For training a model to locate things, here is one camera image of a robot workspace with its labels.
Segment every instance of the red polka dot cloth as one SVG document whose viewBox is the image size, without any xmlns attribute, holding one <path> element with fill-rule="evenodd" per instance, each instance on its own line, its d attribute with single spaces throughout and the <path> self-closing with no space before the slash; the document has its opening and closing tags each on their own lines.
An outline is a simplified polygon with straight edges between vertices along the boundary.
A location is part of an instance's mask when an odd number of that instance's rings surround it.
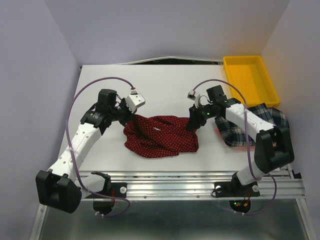
<svg viewBox="0 0 320 240">
<path fill-rule="evenodd" d="M 125 146 L 145 158 L 178 156 L 195 153 L 198 148 L 196 130 L 186 130 L 188 117 L 135 115 L 123 133 Z"/>
</svg>

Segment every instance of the white tabletop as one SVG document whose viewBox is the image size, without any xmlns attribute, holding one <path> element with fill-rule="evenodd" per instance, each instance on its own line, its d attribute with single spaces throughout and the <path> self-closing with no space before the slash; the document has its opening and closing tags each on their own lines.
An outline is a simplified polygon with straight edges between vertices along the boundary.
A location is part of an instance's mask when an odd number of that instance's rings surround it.
<svg viewBox="0 0 320 240">
<path fill-rule="evenodd" d="M 152 117 L 174 115 L 188 117 L 193 101 L 187 93 L 198 83 L 207 79 L 226 80 L 220 65 L 84 65 L 76 92 L 87 83 L 103 77 L 121 77 L 129 80 L 145 98 L 146 104 L 138 109 L 139 115 Z M 206 95 L 206 89 L 220 83 L 205 83 L 197 90 Z M 228 86 L 223 85 L 230 97 Z M 101 89 L 113 89 L 123 98 L 130 94 L 130 87 L 118 80 L 98 82 L 87 88 L 74 104 L 69 128 L 73 136 L 81 117 L 98 99 Z M 227 146 L 219 134 L 214 119 L 197 130 L 199 149 L 196 153 L 179 156 L 144 158 L 127 149 L 127 137 L 118 122 L 105 131 L 87 155 L 82 171 L 239 171 L 248 164 L 245 147 Z M 67 146 L 63 138 L 61 151 Z"/>
</svg>

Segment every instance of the wall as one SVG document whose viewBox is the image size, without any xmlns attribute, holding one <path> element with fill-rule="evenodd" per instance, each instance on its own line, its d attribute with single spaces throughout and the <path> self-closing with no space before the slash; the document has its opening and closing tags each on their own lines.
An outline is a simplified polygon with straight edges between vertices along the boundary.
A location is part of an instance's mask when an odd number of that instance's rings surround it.
<svg viewBox="0 0 320 240">
<path fill-rule="evenodd" d="M 0 1 L 0 239 L 29 239 L 35 177 L 57 159 L 78 63 L 43 0 Z"/>
<path fill-rule="evenodd" d="M 81 64 L 260 54 L 289 0 L 45 0 Z"/>
<path fill-rule="evenodd" d="M 319 119 L 320 119 L 320 1 L 292 0 L 262 52 L 288 116 L 307 204 L 320 238 Z"/>
</svg>

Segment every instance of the yellow plastic container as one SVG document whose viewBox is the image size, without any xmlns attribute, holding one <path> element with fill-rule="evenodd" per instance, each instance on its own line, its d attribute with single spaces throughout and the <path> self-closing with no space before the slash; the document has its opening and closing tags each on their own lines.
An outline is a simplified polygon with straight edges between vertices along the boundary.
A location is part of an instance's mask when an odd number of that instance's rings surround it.
<svg viewBox="0 0 320 240">
<path fill-rule="evenodd" d="M 265 103 L 271 108 L 280 103 L 261 56 L 225 56 L 223 68 L 227 81 L 243 94 L 248 107 Z M 232 87 L 230 92 L 233 98 L 244 103 Z"/>
</svg>

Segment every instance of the black plaid fabric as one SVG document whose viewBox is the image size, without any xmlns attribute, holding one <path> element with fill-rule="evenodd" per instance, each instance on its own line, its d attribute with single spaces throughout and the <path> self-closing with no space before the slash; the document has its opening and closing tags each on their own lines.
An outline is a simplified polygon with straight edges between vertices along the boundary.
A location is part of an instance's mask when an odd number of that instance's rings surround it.
<svg viewBox="0 0 320 240">
<path fill-rule="evenodd" d="M 267 108 L 264 103 L 249 107 L 248 110 L 269 123 L 289 127 L 288 119 L 280 110 L 273 107 Z M 221 116 L 217 116 L 215 118 L 215 124 L 218 127 L 225 144 L 229 147 L 242 147 L 247 145 L 245 131 L 234 123 Z M 254 140 L 250 136 L 249 140 L 251 146 L 255 145 Z"/>
</svg>

